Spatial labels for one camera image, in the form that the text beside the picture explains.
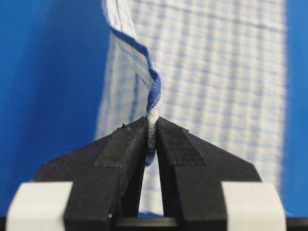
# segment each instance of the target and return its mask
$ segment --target blue fabric hem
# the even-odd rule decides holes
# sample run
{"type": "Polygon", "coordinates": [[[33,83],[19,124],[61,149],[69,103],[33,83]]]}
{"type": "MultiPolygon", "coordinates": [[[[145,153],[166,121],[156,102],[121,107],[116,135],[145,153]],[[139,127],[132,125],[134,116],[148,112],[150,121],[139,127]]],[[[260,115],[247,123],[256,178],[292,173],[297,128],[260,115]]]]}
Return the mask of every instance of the blue fabric hem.
{"type": "Polygon", "coordinates": [[[152,63],[150,52],[149,52],[149,50],[146,46],[139,43],[135,38],[129,36],[128,34],[124,33],[123,31],[119,31],[119,30],[115,29],[110,24],[110,21],[108,19],[108,10],[107,10],[105,0],[102,3],[102,7],[103,7],[103,14],[104,14],[105,20],[106,20],[107,24],[109,25],[111,32],[118,39],[121,39],[122,41],[124,41],[125,43],[127,43],[128,45],[133,47],[135,50],[137,50],[138,52],[143,54],[145,56],[145,58],[147,59],[147,63],[148,63],[148,67],[149,67],[149,69],[148,69],[149,74],[150,74],[151,78],[154,80],[154,83],[153,83],[153,85],[150,89],[149,95],[148,95],[148,102],[147,102],[147,107],[146,107],[146,113],[148,114],[150,112],[150,110],[158,103],[158,101],[160,100],[160,96],[161,96],[161,78],[160,78],[159,74],[153,68],[153,63],[152,63]]]}

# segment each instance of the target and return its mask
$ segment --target blue background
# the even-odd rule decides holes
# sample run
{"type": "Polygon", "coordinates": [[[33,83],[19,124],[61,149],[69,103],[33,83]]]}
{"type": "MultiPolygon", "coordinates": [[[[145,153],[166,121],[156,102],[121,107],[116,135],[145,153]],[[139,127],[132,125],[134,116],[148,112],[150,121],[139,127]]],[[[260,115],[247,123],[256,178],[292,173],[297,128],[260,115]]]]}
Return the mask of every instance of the blue background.
{"type": "MultiPolygon", "coordinates": [[[[287,1],[282,200],[308,216],[308,2],[287,1]]],[[[43,162],[93,140],[109,28],[100,0],[0,1],[0,216],[43,162]]]]}

